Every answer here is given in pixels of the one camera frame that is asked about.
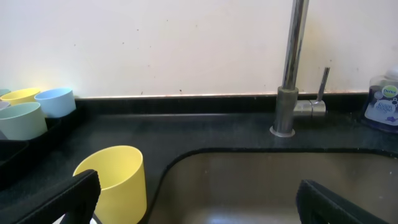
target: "soap bottle label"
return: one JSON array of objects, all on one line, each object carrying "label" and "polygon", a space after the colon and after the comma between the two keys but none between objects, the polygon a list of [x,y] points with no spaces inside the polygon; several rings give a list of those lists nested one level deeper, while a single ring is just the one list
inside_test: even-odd
[{"label": "soap bottle label", "polygon": [[371,86],[369,90],[373,94],[365,117],[383,124],[398,126],[398,89],[395,86],[385,86],[381,91],[379,86]]}]

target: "purple flower on label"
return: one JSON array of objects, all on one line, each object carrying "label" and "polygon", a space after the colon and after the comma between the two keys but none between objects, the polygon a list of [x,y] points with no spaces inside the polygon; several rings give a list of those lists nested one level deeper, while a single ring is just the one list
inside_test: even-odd
[{"label": "purple flower on label", "polygon": [[396,120],[398,120],[398,119],[396,119],[396,118],[394,118],[394,117],[388,117],[388,118],[386,119],[386,121],[391,121],[391,122],[395,122]]}]

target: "faucet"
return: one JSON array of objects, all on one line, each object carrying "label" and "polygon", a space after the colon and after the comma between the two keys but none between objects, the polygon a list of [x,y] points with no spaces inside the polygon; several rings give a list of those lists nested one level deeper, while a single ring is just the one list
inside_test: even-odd
[{"label": "faucet", "polygon": [[292,137],[295,134],[293,119],[295,116],[324,116],[326,105],[322,101],[326,80],[330,68],[325,68],[321,87],[316,100],[299,100],[299,89],[296,86],[297,70],[301,46],[303,42],[305,20],[307,18],[309,0],[293,0],[292,17],[290,19],[289,39],[287,41],[284,79],[278,87],[276,99],[275,121],[270,131],[278,137]]}]

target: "yellow cup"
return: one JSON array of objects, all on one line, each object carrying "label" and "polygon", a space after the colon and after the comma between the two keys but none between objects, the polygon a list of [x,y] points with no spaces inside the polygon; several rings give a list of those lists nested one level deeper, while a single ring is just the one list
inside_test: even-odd
[{"label": "yellow cup", "polygon": [[0,97],[0,100],[7,101],[11,106],[18,105],[20,103],[36,102],[35,95],[40,93],[38,88],[28,88],[23,90],[12,91]]},{"label": "yellow cup", "polygon": [[131,146],[113,146],[98,151],[76,168],[98,172],[101,184],[95,214],[104,224],[138,223],[147,208],[144,163],[141,152]]}]

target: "green logo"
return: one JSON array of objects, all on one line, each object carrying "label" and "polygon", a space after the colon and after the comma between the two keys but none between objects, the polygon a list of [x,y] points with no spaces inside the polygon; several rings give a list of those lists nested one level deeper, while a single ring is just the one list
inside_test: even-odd
[{"label": "green logo", "polygon": [[381,91],[383,95],[387,98],[394,97],[398,95],[398,89],[395,86],[385,86],[383,90]]}]

